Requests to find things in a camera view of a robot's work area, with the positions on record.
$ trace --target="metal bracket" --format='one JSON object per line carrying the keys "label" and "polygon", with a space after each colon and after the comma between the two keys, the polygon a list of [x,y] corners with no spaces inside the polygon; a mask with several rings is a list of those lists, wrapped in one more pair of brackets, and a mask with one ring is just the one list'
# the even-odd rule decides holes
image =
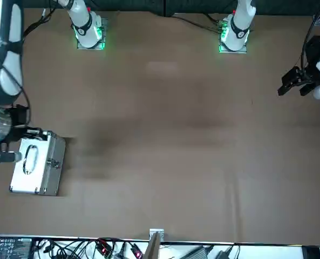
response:
{"label": "metal bracket", "polygon": [[161,235],[156,232],[149,241],[147,250],[142,259],[159,259]]}
{"label": "metal bracket", "polygon": [[165,241],[165,230],[162,228],[151,228],[149,230],[149,240],[153,237],[154,234],[159,233],[161,237],[161,242]]}

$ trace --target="electronic device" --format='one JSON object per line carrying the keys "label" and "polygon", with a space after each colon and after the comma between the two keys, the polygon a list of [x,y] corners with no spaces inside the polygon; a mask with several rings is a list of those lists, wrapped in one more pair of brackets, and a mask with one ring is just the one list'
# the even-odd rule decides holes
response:
{"label": "electronic device", "polygon": [[31,238],[0,238],[0,259],[31,259],[32,246]]}
{"label": "electronic device", "polygon": [[185,256],[181,257],[180,259],[207,259],[208,254],[211,250],[213,250],[214,246],[210,246],[205,248],[204,246],[199,246],[192,251],[190,251]]}
{"label": "electronic device", "polygon": [[136,257],[136,259],[142,259],[144,256],[143,252],[139,249],[139,247],[135,243],[131,244],[131,252]]}

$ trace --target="green led light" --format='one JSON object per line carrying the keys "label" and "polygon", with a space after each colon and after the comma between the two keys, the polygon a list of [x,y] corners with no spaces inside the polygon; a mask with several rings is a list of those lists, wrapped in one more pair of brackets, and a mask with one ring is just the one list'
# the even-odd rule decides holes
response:
{"label": "green led light", "polygon": [[73,30],[74,30],[74,34],[76,35],[76,39],[78,39],[77,31],[74,27],[73,27]]}
{"label": "green led light", "polygon": [[228,32],[229,32],[229,29],[226,28],[225,30],[223,30],[222,34],[221,34],[221,40],[224,42],[227,38],[227,35],[228,35]]}
{"label": "green led light", "polygon": [[102,29],[94,27],[94,31],[95,31],[96,37],[98,39],[101,39],[102,38]]}
{"label": "green led light", "polygon": [[249,34],[250,34],[250,31],[248,31],[247,34],[246,34],[245,44],[246,44],[246,42],[247,42],[247,39],[248,39],[248,35],[249,35]]}

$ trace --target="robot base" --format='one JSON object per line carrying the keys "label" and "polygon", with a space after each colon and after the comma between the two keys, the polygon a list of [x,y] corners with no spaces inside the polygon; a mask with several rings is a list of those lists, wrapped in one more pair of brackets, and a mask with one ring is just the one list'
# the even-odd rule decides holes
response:
{"label": "robot base", "polygon": [[83,47],[77,40],[77,50],[103,50],[106,45],[106,31],[107,31],[108,20],[106,18],[101,18],[101,40],[94,47],[86,48]]}
{"label": "robot base", "polygon": [[219,53],[238,53],[238,54],[246,54],[247,53],[247,48],[246,45],[242,47],[242,49],[238,51],[230,51],[228,50],[223,44],[221,44],[221,40],[219,40]]}

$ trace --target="power adapter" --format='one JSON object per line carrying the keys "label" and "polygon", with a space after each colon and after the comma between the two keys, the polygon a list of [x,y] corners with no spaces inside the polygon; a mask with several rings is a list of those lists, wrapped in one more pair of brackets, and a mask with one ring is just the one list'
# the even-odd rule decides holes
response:
{"label": "power adapter", "polygon": [[96,250],[99,251],[99,253],[104,257],[104,258],[109,258],[112,254],[112,248],[107,242],[103,240],[99,240],[96,242]]}
{"label": "power adapter", "polygon": [[139,249],[139,247],[134,243],[131,244],[131,252],[133,253],[133,255],[137,258],[137,259],[142,259],[143,258],[143,253],[142,251]]}

